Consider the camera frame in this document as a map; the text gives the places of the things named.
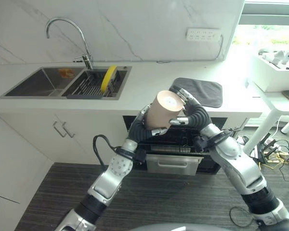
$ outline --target oven handle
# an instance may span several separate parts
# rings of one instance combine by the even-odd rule
[[[172,167],[172,168],[187,168],[187,162],[185,162],[184,165],[165,165],[165,164],[161,164],[158,161],[158,166],[159,167]]]

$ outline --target chrome faucet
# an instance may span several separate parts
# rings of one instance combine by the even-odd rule
[[[46,38],[49,39],[49,27],[50,27],[50,25],[51,25],[53,22],[55,22],[55,21],[65,21],[65,22],[67,22],[67,23],[70,23],[70,24],[73,25],[73,26],[76,28],[76,30],[80,33],[80,36],[81,36],[81,38],[82,38],[83,44],[84,44],[85,49],[86,49],[86,54],[83,54],[83,55],[82,55],[82,59],[83,59],[84,63],[86,64],[86,67],[87,67],[88,69],[92,70],[92,69],[93,69],[93,58],[92,58],[92,55],[91,55],[90,50],[89,50],[89,48],[88,48],[86,39],[85,39],[85,37],[84,37],[84,35],[83,35],[80,27],[79,27],[76,23],[74,23],[72,20],[69,20],[68,18],[64,18],[64,17],[51,18],[51,19],[47,22],[46,27],[45,27]]]

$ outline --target yellow sponge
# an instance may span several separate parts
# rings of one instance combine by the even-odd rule
[[[102,85],[101,85],[101,92],[105,93],[107,90],[107,86],[109,84],[109,81],[115,77],[117,72],[117,66],[110,66],[104,76]]]

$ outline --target built-in oven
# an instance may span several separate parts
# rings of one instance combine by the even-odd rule
[[[135,116],[123,116],[127,130]],[[222,129],[227,118],[212,117],[212,122]],[[167,133],[139,143],[138,148],[146,150],[146,162],[135,168],[148,172],[195,175],[196,173],[216,174],[220,166],[215,163],[208,150],[198,153],[193,145],[199,131],[194,128],[171,126]]]

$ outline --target stainless steel sink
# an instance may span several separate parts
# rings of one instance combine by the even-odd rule
[[[0,98],[49,98],[61,96],[84,67],[42,67]]]
[[[130,66],[118,66],[105,93],[100,87],[108,67],[42,67],[17,84],[0,99],[102,99],[117,100]]]

